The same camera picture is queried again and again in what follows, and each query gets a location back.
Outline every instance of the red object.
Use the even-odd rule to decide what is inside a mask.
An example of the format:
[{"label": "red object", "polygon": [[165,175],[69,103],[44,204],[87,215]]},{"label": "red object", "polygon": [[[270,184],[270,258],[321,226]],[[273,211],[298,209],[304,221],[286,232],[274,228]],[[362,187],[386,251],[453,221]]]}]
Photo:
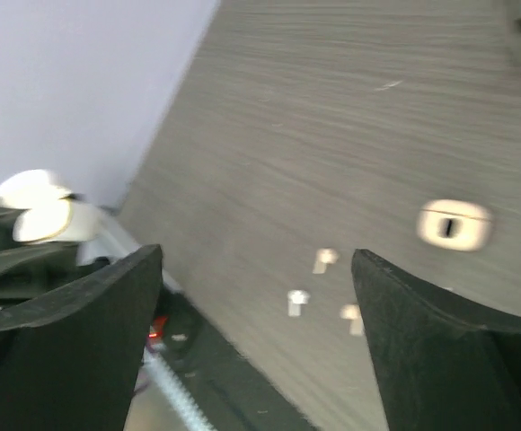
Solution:
[{"label": "red object", "polygon": [[149,333],[150,339],[160,339],[163,337],[164,324],[169,320],[168,316],[159,317],[153,321],[151,332]]}]

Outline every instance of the gray wood surface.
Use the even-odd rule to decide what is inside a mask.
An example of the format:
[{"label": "gray wood surface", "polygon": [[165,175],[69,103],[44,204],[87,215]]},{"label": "gray wood surface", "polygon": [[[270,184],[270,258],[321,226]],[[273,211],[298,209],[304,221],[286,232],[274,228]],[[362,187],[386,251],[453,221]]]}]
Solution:
[{"label": "gray wood surface", "polygon": [[[489,208],[490,244],[421,242],[435,198]],[[521,314],[521,71],[490,2],[225,0],[119,220],[317,426],[386,429],[339,318],[355,248]]]}]

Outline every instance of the white plastic peg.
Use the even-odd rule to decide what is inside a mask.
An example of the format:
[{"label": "white plastic peg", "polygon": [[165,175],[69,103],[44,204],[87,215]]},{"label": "white plastic peg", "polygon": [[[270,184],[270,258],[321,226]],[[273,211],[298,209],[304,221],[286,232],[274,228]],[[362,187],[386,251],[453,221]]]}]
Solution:
[{"label": "white plastic peg", "polygon": [[288,316],[299,317],[301,306],[308,303],[311,296],[304,290],[291,290],[288,292]]},{"label": "white plastic peg", "polygon": [[360,308],[355,303],[349,303],[340,310],[340,317],[350,321],[350,335],[360,336],[364,333],[364,324]]},{"label": "white plastic peg", "polygon": [[316,261],[314,262],[313,274],[324,274],[326,267],[336,263],[339,259],[339,253],[333,249],[319,249],[316,252]]}]

